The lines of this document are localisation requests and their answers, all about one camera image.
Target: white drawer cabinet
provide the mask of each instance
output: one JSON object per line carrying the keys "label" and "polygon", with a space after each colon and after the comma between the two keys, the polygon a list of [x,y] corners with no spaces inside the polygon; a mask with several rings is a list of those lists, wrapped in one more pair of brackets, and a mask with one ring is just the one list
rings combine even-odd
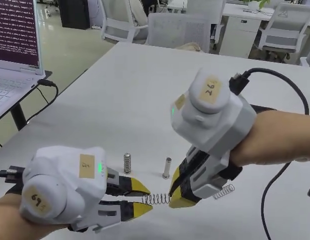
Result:
{"label": "white drawer cabinet", "polygon": [[219,54],[247,59],[260,25],[260,20],[229,17]]}

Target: laptop screen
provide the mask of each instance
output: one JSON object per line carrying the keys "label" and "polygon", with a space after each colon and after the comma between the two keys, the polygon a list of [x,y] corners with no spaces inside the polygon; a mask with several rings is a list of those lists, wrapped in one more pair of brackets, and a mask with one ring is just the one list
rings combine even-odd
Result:
{"label": "laptop screen", "polygon": [[0,60],[40,67],[33,0],[0,0]]}

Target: green led light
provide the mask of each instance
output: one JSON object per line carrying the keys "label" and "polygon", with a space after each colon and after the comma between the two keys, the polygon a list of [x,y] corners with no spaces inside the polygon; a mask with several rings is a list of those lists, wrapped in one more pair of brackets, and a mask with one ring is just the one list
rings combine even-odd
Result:
{"label": "green led light", "polygon": [[101,173],[103,170],[103,166],[101,163],[98,164],[98,172]]}

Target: white laptop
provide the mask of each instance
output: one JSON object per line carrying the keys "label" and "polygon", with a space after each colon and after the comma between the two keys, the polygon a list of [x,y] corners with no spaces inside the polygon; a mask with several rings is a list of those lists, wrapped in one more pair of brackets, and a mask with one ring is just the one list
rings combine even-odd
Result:
{"label": "white laptop", "polygon": [[0,0],[0,116],[44,77],[36,0]]}

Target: small spring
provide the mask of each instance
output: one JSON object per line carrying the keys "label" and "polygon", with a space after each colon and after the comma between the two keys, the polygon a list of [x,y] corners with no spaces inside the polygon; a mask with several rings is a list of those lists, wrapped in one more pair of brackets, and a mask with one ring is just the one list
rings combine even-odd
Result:
{"label": "small spring", "polygon": [[224,186],[221,191],[219,191],[218,193],[213,195],[213,198],[215,200],[220,199],[222,197],[224,197],[227,194],[230,194],[231,192],[235,191],[235,187],[232,184],[226,185]]}
{"label": "small spring", "polygon": [[169,204],[171,202],[171,197],[167,193],[157,193],[144,195],[141,197],[143,204],[147,205],[158,205],[158,204]]}
{"label": "small spring", "polygon": [[132,171],[131,159],[132,156],[130,153],[124,154],[124,173],[126,174],[130,174]]}

